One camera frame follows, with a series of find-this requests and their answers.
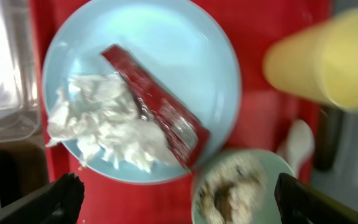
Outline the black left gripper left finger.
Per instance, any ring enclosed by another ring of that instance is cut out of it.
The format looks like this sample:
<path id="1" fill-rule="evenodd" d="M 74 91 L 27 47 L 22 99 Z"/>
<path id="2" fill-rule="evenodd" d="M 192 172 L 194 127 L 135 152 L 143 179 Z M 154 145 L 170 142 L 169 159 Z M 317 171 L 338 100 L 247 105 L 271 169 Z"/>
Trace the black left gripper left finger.
<path id="1" fill-rule="evenodd" d="M 0 209 L 0 224 L 76 224 L 84 198 L 84 183 L 66 173 Z"/>

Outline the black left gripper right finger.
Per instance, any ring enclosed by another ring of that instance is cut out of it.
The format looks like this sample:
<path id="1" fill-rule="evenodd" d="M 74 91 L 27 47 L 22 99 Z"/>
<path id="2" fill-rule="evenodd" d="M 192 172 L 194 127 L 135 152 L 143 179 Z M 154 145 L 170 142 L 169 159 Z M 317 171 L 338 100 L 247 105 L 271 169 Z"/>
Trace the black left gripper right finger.
<path id="1" fill-rule="evenodd" d="M 275 201 L 283 224 L 358 224 L 358 212 L 298 181 L 278 175 Z"/>

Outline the green bowl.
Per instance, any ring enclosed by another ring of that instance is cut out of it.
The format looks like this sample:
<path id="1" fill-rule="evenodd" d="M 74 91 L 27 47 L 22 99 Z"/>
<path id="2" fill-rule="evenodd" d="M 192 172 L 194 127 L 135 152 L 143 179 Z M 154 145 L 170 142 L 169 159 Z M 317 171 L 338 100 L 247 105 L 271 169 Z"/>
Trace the green bowl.
<path id="1" fill-rule="evenodd" d="M 192 204 L 191 204 L 191 219 L 193 224 L 207 223 L 206 220 L 200 215 L 196 207 L 198 200 L 198 191 L 201 187 L 208 172 L 217 165 L 219 162 L 231 156 L 250 155 L 258 158 L 267 176 L 267 188 L 265 191 L 264 200 L 255 213 L 253 220 L 250 223 L 280 223 L 280 214 L 274 198 L 274 189 L 281 173 L 287 173 L 293 176 L 293 171 L 290 166 L 277 154 L 261 149 L 246 149 L 246 150 L 233 150 L 224 151 L 213 159 L 211 159 L 206 166 L 195 176 L 192 183 Z"/>

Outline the rice and mushroom leftovers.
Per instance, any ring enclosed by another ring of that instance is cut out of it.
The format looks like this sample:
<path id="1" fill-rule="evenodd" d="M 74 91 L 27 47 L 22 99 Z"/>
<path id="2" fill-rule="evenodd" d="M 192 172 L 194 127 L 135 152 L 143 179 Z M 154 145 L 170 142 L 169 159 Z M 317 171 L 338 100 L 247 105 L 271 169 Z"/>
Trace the rice and mushroom leftovers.
<path id="1" fill-rule="evenodd" d="M 209 224 L 249 224 L 260 208 L 267 176 L 258 158 L 231 156 L 208 172 L 196 207 Z"/>

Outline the white tissue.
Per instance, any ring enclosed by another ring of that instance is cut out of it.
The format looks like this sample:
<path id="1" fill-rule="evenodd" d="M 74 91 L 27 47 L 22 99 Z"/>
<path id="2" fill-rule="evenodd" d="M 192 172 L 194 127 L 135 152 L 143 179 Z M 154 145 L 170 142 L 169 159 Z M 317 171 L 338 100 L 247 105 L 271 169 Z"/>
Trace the white tissue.
<path id="1" fill-rule="evenodd" d="M 48 118 L 48 147 L 75 140 L 83 166 L 98 154 L 115 169 L 122 161 L 146 172 L 157 162 L 179 164 L 162 129 L 138 108 L 117 73 L 70 77 L 57 95 Z"/>

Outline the red snack wrapper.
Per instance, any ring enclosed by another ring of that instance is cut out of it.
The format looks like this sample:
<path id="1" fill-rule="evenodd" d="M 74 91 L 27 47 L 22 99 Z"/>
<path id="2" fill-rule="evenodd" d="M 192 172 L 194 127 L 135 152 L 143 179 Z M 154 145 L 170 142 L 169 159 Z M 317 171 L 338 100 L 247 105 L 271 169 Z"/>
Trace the red snack wrapper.
<path id="1" fill-rule="evenodd" d="M 182 167 L 194 166 L 208 142 L 209 130 L 121 46 L 111 45 L 101 55 L 120 74 L 138 102 L 145 106 L 161 127 L 169 149 Z"/>

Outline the yellow plastic cup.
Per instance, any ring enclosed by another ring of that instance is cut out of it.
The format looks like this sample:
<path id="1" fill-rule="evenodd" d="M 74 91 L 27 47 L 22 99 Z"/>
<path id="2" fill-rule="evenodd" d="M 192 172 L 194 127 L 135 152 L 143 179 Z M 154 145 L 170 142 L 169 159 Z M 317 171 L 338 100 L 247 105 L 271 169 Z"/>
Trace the yellow plastic cup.
<path id="1" fill-rule="evenodd" d="M 280 91 L 358 111 L 358 8 L 278 41 L 263 71 Z"/>

